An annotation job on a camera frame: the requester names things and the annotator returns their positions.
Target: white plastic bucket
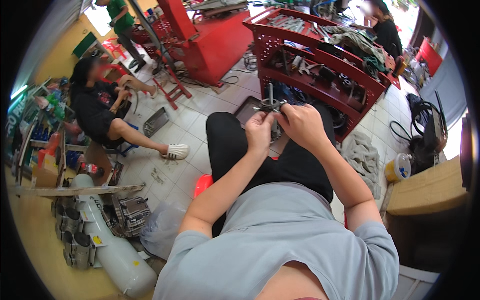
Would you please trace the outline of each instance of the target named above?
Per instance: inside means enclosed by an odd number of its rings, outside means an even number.
[[[399,153],[397,156],[385,165],[385,177],[389,182],[404,180],[410,177],[412,166],[410,165],[410,154]]]

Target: red tool cart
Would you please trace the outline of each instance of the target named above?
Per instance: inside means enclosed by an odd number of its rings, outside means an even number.
[[[282,18],[285,20],[288,17],[303,19],[305,22],[303,29],[300,28],[298,32],[296,32],[268,25],[271,24],[271,22],[276,22],[275,24],[281,23]],[[385,91],[391,83],[398,84],[398,79],[394,78],[391,72],[388,75],[379,72],[378,77],[381,81],[381,83],[379,83],[358,68],[362,66],[363,60],[361,58],[338,47],[335,48],[335,52],[339,53],[340,57],[319,50],[317,47],[319,43],[323,42],[324,37],[312,31],[310,22],[315,22],[318,26],[338,25],[313,15],[288,9],[274,9],[274,7],[270,7],[262,13],[246,19],[243,24],[253,32],[255,42],[253,52],[257,57],[258,77],[262,86],[262,97],[266,98],[265,87],[271,79],[274,79],[291,85],[335,107],[348,115],[346,125],[336,131],[336,140],[342,142],[346,135],[352,131],[368,110],[375,104],[382,92]],[[286,44],[285,41],[308,47],[312,53],[292,47]],[[322,80],[314,81],[309,75],[300,74],[298,70],[290,71],[289,74],[286,74],[285,67],[279,66],[281,63],[278,64],[278,66],[272,65],[271,63],[272,59],[283,55],[282,49],[284,52],[290,52],[303,57],[306,65],[324,64],[337,74],[344,75],[344,78],[356,82],[355,86],[359,88],[362,96],[352,97],[353,88],[350,92],[348,92],[348,89],[342,88],[340,78],[335,78],[333,81],[334,84],[331,84],[330,82]],[[387,67],[394,69],[395,62],[391,56],[387,57],[385,64]]]
[[[242,26],[249,10],[232,11],[225,17],[191,20],[182,1],[157,0],[164,14],[151,25],[168,53],[184,62],[189,77],[215,85],[242,57],[252,42],[252,32]],[[148,55],[156,59],[156,48],[144,30],[133,32]]]

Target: yellow sticker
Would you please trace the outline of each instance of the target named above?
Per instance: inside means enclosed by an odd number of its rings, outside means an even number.
[[[102,244],[102,239],[99,238],[97,235],[93,237],[93,241],[95,242],[95,244]]]

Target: tool cart shelf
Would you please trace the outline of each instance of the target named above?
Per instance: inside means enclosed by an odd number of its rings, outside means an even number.
[[[290,28],[291,30],[276,26],[288,17],[302,19],[304,25],[293,29]],[[288,9],[274,9],[274,7],[270,7],[262,13],[246,19],[243,24],[253,32],[255,42],[253,52],[257,57],[262,97],[266,98],[266,87],[271,79],[275,79],[300,89],[304,93],[335,107],[348,115],[346,125],[336,131],[336,140],[342,142],[360,122],[363,116],[365,116],[368,110],[372,108],[386,88],[392,83],[395,85],[398,84],[398,79],[394,78],[391,73],[385,75],[379,72],[378,77],[380,82],[378,82],[359,69],[362,68],[363,60],[361,58],[336,46],[334,49],[335,53],[333,53],[335,55],[330,54],[332,51],[327,53],[318,49],[319,46],[322,46],[321,43],[324,42],[324,36],[312,30],[313,25],[311,25],[311,22],[314,22],[317,26],[338,25],[309,14]],[[308,47],[311,52],[286,45],[285,41]],[[341,86],[338,78],[334,79],[334,84],[330,84],[330,82],[325,80],[317,79],[314,81],[308,74],[300,74],[298,70],[292,71],[290,66],[287,68],[284,66],[276,67],[275,64],[271,63],[271,60],[282,56],[282,52],[289,52],[301,56],[308,64],[324,64],[326,67],[335,71],[337,75],[340,73],[346,75],[365,90],[364,97],[360,100],[353,99],[351,93]],[[387,58],[385,62],[386,66],[394,69],[395,62],[393,58],[387,54],[385,57]],[[318,72],[317,70],[318,68],[312,68],[312,73]]]

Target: clear plastic bag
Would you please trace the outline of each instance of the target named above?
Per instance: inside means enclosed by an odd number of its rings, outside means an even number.
[[[161,201],[140,231],[140,242],[148,252],[167,259],[187,208]]]

